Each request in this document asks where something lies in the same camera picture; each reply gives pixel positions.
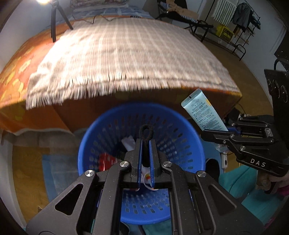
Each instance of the white striped cloth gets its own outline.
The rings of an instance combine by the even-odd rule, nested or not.
[[[165,2],[162,2],[162,1],[161,1],[160,4],[161,4],[161,6],[162,6],[164,9],[169,9],[169,8],[170,8],[170,5],[167,4],[167,3],[165,3]],[[180,16],[183,17],[184,19],[190,20],[190,21],[192,21],[192,22],[194,22],[194,23],[197,23],[197,22],[198,22],[196,19],[194,19],[194,18],[192,18],[192,17],[188,17],[188,16],[184,16],[184,15],[180,15]]]
[[[228,26],[235,13],[237,4],[238,0],[218,0],[212,17],[220,24]]]

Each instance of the blue bedding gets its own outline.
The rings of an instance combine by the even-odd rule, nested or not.
[[[67,18],[69,21],[73,21],[74,18],[84,19],[88,17],[94,17],[96,15],[103,15],[103,16],[138,16],[142,18],[150,18],[153,19],[153,17],[146,11],[139,9],[135,6],[129,6],[129,7],[119,7],[119,8],[102,8],[99,9],[95,6],[90,7],[81,7],[76,8],[73,10],[72,14],[68,15]],[[61,23],[64,23],[64,19],[60,19],[56,22],[56,25],[59,25]]]

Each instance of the bright light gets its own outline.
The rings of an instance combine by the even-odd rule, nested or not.
[[[38,1],[40,4],[47,4],[50,2],[50,0],[36,0]]]

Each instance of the black chair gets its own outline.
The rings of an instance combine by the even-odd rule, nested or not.
[[[176,21],[179,21],[179,22],[187,23],[187,24],[189,24],[189,26],[186,27],[185,29],[190,28],[193,35],[195,35],[197,28],[201,27],[202,29],[205,30],[205,33],[204,33],[203,37],[201,38],[201,42],[204,41],[204,38],[206,37],[209,29],[214,27],[213,25],[209,25],[208,23],[206,23],[203,20],[197,20],[196,19],[196,21],[197,21],[197,23],[196,23],[196,22],[193,22],[192,20],[189,20],[189,19],[187,19],[185,17],[182,17],[180,14],[178,14],[175,11],[168,12],[161,5],[161,1],[162,0],[157,0],[157,1],[158,1],[159,16],[156,19],[162,20],[162,18],[167,17],[167,18],[172,19],[172,20],[176,20]],[[178,6],[180,6],[182,8],[185,8],[185,9],[188,8],[186,0],[175,0],[175,4],[177,4]]]

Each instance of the person's hand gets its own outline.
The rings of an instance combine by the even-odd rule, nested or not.
[[[257,189],[263,189],[268,191],[271,188],[271,183],[277,182],[271,193],[276,193],[278,188],[282,188],[289,185],[289,172],[283,177],[272,176],[264,171],[258,171],[257,176]]]

